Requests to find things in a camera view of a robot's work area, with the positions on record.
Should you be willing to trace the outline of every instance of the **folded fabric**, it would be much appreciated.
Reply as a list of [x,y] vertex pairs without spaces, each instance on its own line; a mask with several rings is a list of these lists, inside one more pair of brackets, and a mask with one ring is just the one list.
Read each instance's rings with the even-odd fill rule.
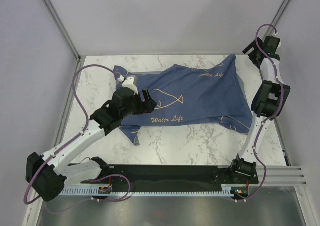
[[139,92],[148,88],[157,102],[152,113],[130,115],[122,121],[120,130],[134,145],[140,144],[137,133],[141,126],[215,122],[233,131],[249,132],[252,113],[238,81],[235,54],[210,69],[174,64],[158,74],[131,73],[121,66],[114,70],[117,75],[136,75]]

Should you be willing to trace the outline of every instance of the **gray floor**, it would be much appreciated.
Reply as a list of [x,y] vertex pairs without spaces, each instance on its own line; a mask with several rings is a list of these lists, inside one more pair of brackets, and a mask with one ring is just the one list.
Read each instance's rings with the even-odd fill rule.
[[[83,197],[60,196],[48,203],[66,208]],[[45,226],[83,225],[305,225],[294,188],[263,188],[252,200],[234,203],[218,197],[133,197],[123,202],[86,202],[58,215],[43,212]]]

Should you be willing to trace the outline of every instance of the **blue t-shirt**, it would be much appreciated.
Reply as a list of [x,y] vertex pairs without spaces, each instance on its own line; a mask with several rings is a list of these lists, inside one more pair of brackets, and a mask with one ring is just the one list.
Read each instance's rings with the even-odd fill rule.
[[136,75],[142,99],[142,88],[148,88],[157,102],[152,113],[129,115],[122,121],[120,130],[135,145],[140,144],[137,132],[141,126],[215,122],[240,133],[249,132],[252,112],[238,81],[235,54],[210,69],[174,64],[159,74],[131,73],[121,66],[114,70],[117,75]]

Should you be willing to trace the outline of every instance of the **white wall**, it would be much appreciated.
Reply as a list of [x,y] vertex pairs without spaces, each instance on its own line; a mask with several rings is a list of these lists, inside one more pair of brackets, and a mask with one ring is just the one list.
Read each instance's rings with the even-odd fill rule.
[[277,28],[281,76],[291,85],[280,126],[289,158],[302,167],[320,212],[319,8],[319,0],[292,0]]
[[81,54],[127,55],[242,53],[282,0],[52,2]]
[[26,162],[53,142],[76,61],[42,0],[0,0],[0,224],[21,225]]

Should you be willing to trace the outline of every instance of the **white marble surface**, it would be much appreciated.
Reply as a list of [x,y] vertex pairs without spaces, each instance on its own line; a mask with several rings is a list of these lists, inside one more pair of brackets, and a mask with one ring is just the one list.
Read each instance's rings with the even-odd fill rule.
[[[87,56],[84,65],[101,64],[111,69],[114,65],[120,65],[130,72],[163,71],[174,63],[195,68],[210,68],[219,64],[225,57],[224,55]],[[262,81],[259,71],[246,55],[237,55],[236,69],[244,81],[246,97],[251,105]],[[111,98],[115,86],[116,81],[107,70],[88,68],[82,72],[77,93],[89,115]],[[84,114],[74,101],[64,138],[76,132],[84,121]],[[86,149],[74,162],[80,162],[85,157],[99,156],[107,163],[230,165],[247,137],[218,124],[142,127],[138,136],[140,146],[134,146],[119,129],[116,129]],[[266,165],[286,165],[274,123],[267,130],[258,155]]]

